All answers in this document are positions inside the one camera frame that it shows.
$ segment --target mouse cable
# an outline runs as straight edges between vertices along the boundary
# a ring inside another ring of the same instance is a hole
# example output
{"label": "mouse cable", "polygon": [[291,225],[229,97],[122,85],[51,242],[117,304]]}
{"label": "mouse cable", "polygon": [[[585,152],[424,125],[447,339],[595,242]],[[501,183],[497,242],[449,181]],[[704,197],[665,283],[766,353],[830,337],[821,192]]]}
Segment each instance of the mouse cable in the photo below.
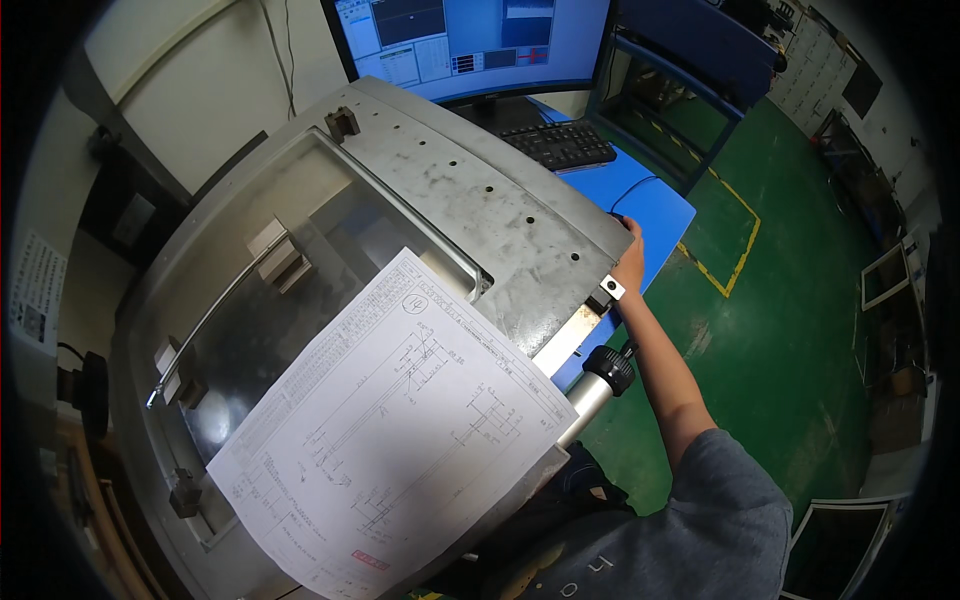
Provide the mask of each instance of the mouse cable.
{"label": "mouse cable", "polygon": [[647,177],[643,178],[642,180],[638,181],[637,183],[634,183],[633,185],[630,186],[630,189],[628,189],[627,191],[625,191],[623,194],[620,195],[619,198],[617,198],[616,200],[613,201],[613,205],[610,207],[610,210],[608,210],[607,212],[613,212],[613,210],[616,208],[616,206],[617,206],[618,204],[620,204],[620,201],[623,200],[624,198],[626,198],[626,197],[627,197],[627,194],[629,194],[630,192],[634,191],[634,190],[636,189],[636,187],[637,187],[638,185],[640,185],[641,183],[643,183],[643,182],[645,182],[645,181],[649,181],[649,180],[658,180],[658,179],[659,179],[659,177],[657,177],[656,175],[650,175],[650,176],[647,176]]}

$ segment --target monitor screen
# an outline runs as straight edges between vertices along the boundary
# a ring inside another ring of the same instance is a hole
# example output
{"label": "monitor screen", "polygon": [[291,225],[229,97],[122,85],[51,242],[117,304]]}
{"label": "monitor screen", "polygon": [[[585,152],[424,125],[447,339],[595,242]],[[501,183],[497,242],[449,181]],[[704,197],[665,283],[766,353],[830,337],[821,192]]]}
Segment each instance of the monitor screen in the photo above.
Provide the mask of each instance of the monitor screen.
{"label": "monitor screen", "polygon": [[357,77],[439,103],[589,87],[610,0],[337,0],[334,8]]}

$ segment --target technical drawing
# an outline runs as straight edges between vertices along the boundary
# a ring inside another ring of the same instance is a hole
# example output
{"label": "technical drawing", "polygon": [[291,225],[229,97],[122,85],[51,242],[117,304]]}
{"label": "technical drawing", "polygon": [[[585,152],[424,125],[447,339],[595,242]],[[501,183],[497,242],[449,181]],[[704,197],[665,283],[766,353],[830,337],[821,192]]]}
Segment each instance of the technical drawing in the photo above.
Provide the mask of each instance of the technical drawing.
{"label": "technical drawing", "polygon": [[325,597],[370,599],[466,532],[575,417],[405,249],[207,471],[285,572]]}

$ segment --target red stamp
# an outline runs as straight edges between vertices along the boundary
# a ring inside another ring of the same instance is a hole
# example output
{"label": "red stamp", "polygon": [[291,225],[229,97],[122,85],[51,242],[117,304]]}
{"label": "red stamp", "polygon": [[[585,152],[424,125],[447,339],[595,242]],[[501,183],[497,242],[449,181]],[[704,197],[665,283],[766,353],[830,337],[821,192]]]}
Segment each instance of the red stamp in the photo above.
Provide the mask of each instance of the red stamp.
{"label": "red stamp", "polygon": [[376,568],[380,569],[381,571],[385,571],[385,570],[387,570],[388,568],[390,568],[390,566],[389,566],[388,564],[384,563],[383,561],[378,561],[377,559],[375,559],[375,558],[372,557],[371,555],[367,554],[366,552],[362,552],[362,551],[360,551],[360,550],[354,550],[352,556],[353,556],[353,558],[355,558],[356,560],[362,561],[362,562],[364,562],[364,563],[366,563],[366,564],[369,564],[370,566],[375,566]]}

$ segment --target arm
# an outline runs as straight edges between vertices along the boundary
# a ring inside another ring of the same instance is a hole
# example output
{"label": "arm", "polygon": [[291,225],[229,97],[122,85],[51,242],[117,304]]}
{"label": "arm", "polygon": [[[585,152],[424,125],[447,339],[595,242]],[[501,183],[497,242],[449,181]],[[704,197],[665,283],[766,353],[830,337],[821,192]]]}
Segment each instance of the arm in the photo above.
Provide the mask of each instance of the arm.
{"label": "arm", "polygon": [[716,423],[707,412],[693,373],[639,293],[643,238],[636,221],[624,217],[624,223],[634,235],[634,243],[611,271],[613,278],[627,289],[617,310],[638,346],[636,365],[640,379],[657,417],[670,468],[676,471],[690,443],[704,431],[716,428]]}

